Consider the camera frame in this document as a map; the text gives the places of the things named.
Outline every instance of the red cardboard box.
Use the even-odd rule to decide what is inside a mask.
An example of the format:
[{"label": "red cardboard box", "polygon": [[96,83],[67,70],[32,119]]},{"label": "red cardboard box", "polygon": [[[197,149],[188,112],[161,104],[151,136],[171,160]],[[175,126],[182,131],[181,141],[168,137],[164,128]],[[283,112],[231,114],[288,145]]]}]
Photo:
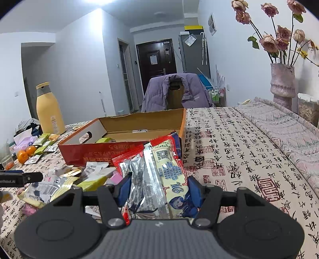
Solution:
[{"label": "red cardboard box", "polygon": [[[185,109],[98,118],[61,141],[58,146],[67,165],[85,167],[86,162],[90,161],[109,162],[112,166],[112,158],[172,131],[178,133],[183,148],[185,124]],[[89,138],[81,144],[79,139],[86,133]],[[102,137],[110,137],[116,142],[96,143]]]}]

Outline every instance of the metal screw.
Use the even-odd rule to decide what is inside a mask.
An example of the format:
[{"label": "metal screw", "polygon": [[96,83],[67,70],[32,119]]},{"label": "metal screw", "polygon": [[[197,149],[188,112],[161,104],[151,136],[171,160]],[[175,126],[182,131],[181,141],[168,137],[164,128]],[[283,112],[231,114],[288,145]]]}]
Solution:
[{"label": "metal screw", "polygon": [[198,218],[195,221],[196,226],[208,226],[210,225],[211,221],[207,218]]},{"label": "metal screw", "polygon": [[108,224],[112,227],[118,227],[118,226],[122,226],[124,224],[124,221],[120,218],[111,218],[108,221]]}]

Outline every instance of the vase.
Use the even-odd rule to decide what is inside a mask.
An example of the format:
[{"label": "vase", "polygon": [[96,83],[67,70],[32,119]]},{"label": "vase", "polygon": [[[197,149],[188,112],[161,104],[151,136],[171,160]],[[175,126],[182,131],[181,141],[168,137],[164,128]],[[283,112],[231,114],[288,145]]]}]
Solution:
[{"label": "vase", "polygon": [[292,98],[296,97],[295,68],[281,63],[270,65],[270,91],[274,94],[273,101],[291,110]]}]

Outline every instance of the refrigerator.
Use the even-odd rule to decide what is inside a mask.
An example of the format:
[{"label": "refrigerator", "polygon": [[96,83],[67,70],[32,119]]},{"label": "refrigerator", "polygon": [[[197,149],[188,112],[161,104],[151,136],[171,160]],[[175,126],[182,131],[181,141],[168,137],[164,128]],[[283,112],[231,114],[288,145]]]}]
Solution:
[{"label": "refrigerator", "polygon": [[207,54],[207,65],[204,57],[204,65],[202,65],[202,35],[195,34],[196,40],[188,46],[185,40],[188,39],[189,35],[179,36],[179,45],[182,57],[183,71],[184,73],[200,74],[199,68],[205,76],[211,78],[211,71],[209,68],[209,57]]}]

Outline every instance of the yellow bottle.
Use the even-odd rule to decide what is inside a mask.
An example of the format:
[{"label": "yellow bottle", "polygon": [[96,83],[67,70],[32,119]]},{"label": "yellow bottle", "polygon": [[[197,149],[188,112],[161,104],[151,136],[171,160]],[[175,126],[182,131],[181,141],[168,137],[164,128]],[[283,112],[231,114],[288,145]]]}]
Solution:
[{"label": "yellow bottle", "polygon": [[43,133],[62,134],[65,132],[65,125],[59,103],[49,85],[50,83],[46,82],[36,87],[38,118]]}]

